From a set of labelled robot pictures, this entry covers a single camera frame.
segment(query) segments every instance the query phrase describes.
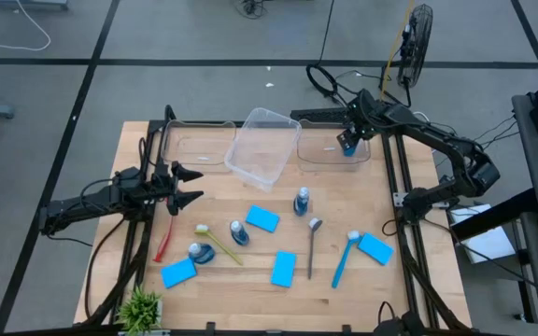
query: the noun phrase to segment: wooden table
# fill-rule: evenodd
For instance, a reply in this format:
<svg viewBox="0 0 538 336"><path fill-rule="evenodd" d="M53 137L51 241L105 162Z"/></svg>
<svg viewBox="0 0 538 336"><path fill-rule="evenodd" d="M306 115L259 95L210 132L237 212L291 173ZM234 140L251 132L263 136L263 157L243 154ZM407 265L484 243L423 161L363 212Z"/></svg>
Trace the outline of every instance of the wooden table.
<svg viewBox="0 0 538 336"><path fill-rule="evenodd" d="M113 172L138 166L137 143L145 135L147 127L147 122L124 123ZM205 130L192 131L203 133ZM340 131L312 132L331 136ZM414 186L429 188L436 185L437 174L431 149L409 138L404 142ZM401 188L402 179L393 137L391 143ZM381 266L353 248L339 287L331 287L334 270L347 243L348 231L368 231L394 250L398 249L395 236L386 237L381 233L382 224L393 218L381 139L377 136L367 146L371 149L371 159L360 163L354 172L304 172L298 165L300 159L294 151L271 193L248 186L230 173L205 173L203 178L181 184L183 190L201 189L205 195L174 218L172 237L162 263L152 259L168 229L170 216L163 204L158 204L144 289L163 295L162 326L165 329L204 329L206 322L214 321L217 329L339 331L342 325L349 324L353 331L372 331L382 301L390 302L397 315L408 311L402 262L398 253L387 266ZM310 206L307 215L297 217L293 213L292 200L302 186L310 188ZM252 204L278 213L280 220L275 233L246 225L250 244L238 246L230 236L229 223L235 219L244 222ZM323 219L323 225L316 233L313 277L308 280L308 221L312 217ZM119 215L101 218L95 245L119 219ZM442 211L433 210L428 214L428 219L447 224ZM160 274L162 267L186 258L188 246L193 242L212 244L208 238L194 234L197 224L208 225L222 242L240 256L244 266L237 265L216 248L216 258L209 264L198 266L196 277L165 289ZM428 224L423 224L421 229L433 286L459 320L470 326L449 234ZM106 241L94 263L92 310L117 280L126 230L127 225L124 225ZM297 255L291 288L270 283L277 250ZM422 308L424 298L419 286L416 287ZM78 303L77 322L85 319L83 297L84 292ZM426 322L425 312L421 313Z"/></svg>

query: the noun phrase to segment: clear plastic tray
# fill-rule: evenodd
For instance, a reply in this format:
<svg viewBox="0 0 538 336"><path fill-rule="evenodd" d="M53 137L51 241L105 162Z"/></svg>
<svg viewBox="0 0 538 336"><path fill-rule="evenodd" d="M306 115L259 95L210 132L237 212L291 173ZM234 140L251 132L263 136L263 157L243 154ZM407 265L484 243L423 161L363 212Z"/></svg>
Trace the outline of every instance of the clear plastic tray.
<svg viewBox="0 0 538 336"><path fill-rule="evenodd" d="M317 123L300 120L303 127L296 153L298 167L305 172L354 172L360 164L371 158L368 142L360 141L351 156L345 156L337 135L344 128L341 124Z"/></svg>
<svg viewBox="0 0 538 336"><path fill-rule="evenodd" d="M185 168L204 173L229 173L223 158L234 142L235 125L172 120L165 130L162 158L178 161Z"/></svg>
<svg viewBox="0 0 538 336"><path fill-rule="evenodd" d="M298 121L257 107L237 133L225 155L225 165L243 181L269 192L301 132Z"/></svg>

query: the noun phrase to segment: blue handled brush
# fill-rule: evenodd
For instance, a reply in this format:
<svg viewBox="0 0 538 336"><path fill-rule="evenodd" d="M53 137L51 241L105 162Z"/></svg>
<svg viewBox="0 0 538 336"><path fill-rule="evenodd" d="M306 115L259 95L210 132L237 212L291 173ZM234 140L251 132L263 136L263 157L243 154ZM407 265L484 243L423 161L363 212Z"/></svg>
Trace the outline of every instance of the blue handled brush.
<svg viewBox="0 0 538 336"><path fill-rule="evenodd" d="M337 265L335 275L333 276L332 288L337 288L337 284L340 282L344 267L346 267L347 254L350 252L350 248L361 239L361 234L358 231L350 231L347 233L347 245L340 260L340 264Z"/></svg>

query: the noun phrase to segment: blue rectangular block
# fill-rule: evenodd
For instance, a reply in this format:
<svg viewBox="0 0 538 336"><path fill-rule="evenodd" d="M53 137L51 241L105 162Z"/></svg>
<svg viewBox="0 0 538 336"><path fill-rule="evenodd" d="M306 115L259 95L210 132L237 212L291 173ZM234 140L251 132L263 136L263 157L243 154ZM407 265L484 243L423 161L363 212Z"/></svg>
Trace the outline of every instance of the blue rectangular block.
<svg viewBox="0 0 538 336"><path fill-rule="evenodd" d="M196 268L190 258L178 261L161 269L161 278L165 288L173 287L196 275Z"/></svg>
<svg viewBox="0 0 538 336"><path fill-rule="evenodd" d="M373 257L382 265L386 265L393 254L393 248L376 239L371 233L365 233L358 245L360 251Z"/></svg>
<svg viewBox="0 0 538 336"><path fill-rule="evenodd" d="M252 224L263 230L273 232L276 230L279 216L270 211L262 209L257 205L252 205L250 210L248 210L246 221L248 224Z"/></svg>
<svg viewBox="0 0 538 336"><path fill-rule="evenodd" d="M294 276L294 265L296 255L290 252L277 251L276 264L273 267L271 283L278 286L291 286L291 279Z"/></svg>

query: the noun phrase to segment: potted plant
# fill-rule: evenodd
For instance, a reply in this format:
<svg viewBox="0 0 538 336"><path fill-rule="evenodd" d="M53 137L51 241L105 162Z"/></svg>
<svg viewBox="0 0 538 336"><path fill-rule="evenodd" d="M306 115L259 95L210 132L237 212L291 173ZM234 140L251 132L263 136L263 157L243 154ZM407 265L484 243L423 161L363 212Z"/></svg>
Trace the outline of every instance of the potted plant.
<svg viewBox="0 0 538 336"><path fill-rule="evenodd" d="M123 323L124 330L131 336L145 334L152 327L160 327L161 314L161 295L143 293L140 287L134 290L132 298L125 302L118 311L120 323Z"/></svg>

